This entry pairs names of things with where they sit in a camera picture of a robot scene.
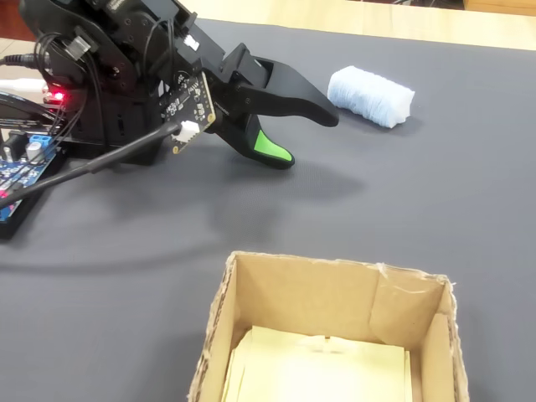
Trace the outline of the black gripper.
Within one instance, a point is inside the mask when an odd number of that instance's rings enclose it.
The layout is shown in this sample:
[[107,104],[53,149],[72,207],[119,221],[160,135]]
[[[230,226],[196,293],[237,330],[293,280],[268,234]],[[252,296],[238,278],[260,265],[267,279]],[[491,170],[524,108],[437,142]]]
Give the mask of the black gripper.
[[[287,64],[255,60],[244,44],[226,54],[195,24],[196,17],[186,8],[178,10],[178,106],[189,101],[194,111],[187,119],[243,157],[271,168],[291,168],[294,156],[265,134],[257,115],[301,116],[335,127],[337,108]],[[242,90],[245,100],[238,99]]]

